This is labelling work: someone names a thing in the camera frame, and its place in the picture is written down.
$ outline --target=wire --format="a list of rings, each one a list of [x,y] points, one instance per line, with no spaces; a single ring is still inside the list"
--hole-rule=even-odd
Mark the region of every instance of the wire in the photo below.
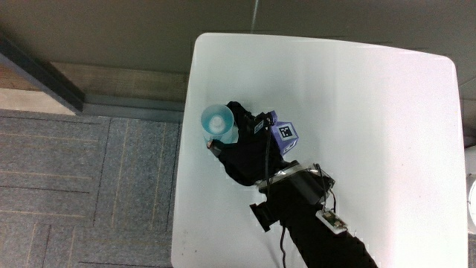
[[[254,0],[253,20],[251,21],[251,31],[250,31],[251,34],[254,32],[254,23],[256,22],[256,13],[258,11],[259,3],[260,3],[260,0]]]
[[[332,196],[334,197],[334,213],[337,213],[337,212],[335,211],[335,205],[337,205],[337,201],[335,200],[335,194],[334,194],[334,192],[332,191],[332,189],[329,189],[329,191],[330,191],[330,193],[332,194]]]
[[[318,169],[319,171],[319,176],[321,177],[321,181],[322,181],[322,187],[324,188],[324,207],[322,208],[322,211],[326,211],[326,204],[327,204],[327,197],[326,197],[326,194],[327,194],[327,190],[326,190],[326,183],[324,182],[324,178],[322,177],[322,170],[321,170],[321,166],[319,164],[314,164],[314,166]]]
[[[283,267],[284,268],[286,268],[286,252],[284,251],[284,248],[283,248],[284,232],[285,231],[286,231],[286,227],[283,226],[283,232],[281,233],[280,246],[281,246],[281,251],[283,252]]]
[[[271,184],[269,183],[269,175],[268,175],[268,161],[269,161],[269,145],[271,142],[271,125],[268,127],[269,135],[268,135],[268,141],[266,143],[266,155],[265,155],[265,178],[266,178],[266,186],[268,188],[268,199],[271,196],[271,193],[269,191],[269,188]]]

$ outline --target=plastic cup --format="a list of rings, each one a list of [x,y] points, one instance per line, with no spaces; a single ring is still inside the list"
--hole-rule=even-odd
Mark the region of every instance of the plastic cup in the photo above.
[[[202,132],[205,142],[216,139],[223,143],[231,143],[233,124],[233,113],[226,105],[209,106],[202,113]]]

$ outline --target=white object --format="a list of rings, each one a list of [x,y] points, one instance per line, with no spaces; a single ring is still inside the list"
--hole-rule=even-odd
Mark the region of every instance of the white object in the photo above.
[[[225,121],[223,117],[219,115],[214,115],[210,120],[210,130],[213,134],[219,134],[225,130]]]
[[[468,233],[476,235],[476,175],[469,174],[466,182],[468,193]]]
[[[334,234],[338,235],[344,231],[347,230],[347,224],[341,220],[341,218],[339,218],[337,215],[335,215],[332,211],[318,211],[316,212],[315,216],[322,222],[324,223],[327,228],[329,228]],[[326,217],[332,217],[332,218],[335,218],[336,220],[338,220],[339,224],[338,225],[333,225],[331,224],[327,219]]]
[[[339,216],[380,267],[468,266],[450,59],[328,39],[207,33],[196,40],[181,133],[175,268],[280,266],[280,226],[263,232],[248,207],[265,197],[229,178],[196,134],[205,107],[235,100],[294,124],[300,141],[285,159],[317,162],[335,179]],[[287,267],[303,267],[288,235],[284,247]]]

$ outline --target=floor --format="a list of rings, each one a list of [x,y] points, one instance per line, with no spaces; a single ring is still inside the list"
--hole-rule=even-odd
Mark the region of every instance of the floor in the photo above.
[[[171,267],[179,133],[0,110],[0,267]]]

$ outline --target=black cloth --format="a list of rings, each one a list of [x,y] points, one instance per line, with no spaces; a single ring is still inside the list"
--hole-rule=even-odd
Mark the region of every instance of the black cloth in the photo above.
[[[225,166],[226,173],[244,186],[251,186],[256,181],[265,179],[266,145],[269,138],[269,130],[263,127],[254,133],[254,127],[261,121],[267,122],[271,115],[261,113],[253,116],[236,101],[227,104],[233,113],[238,127],[238,141],[235,144],[223,144],[213,140],[210,149],[213,154]],[[268,160],[268,177],[276,171],[283,169],[288,163],[283,161],[280,149],[274,136],[271,135]]]

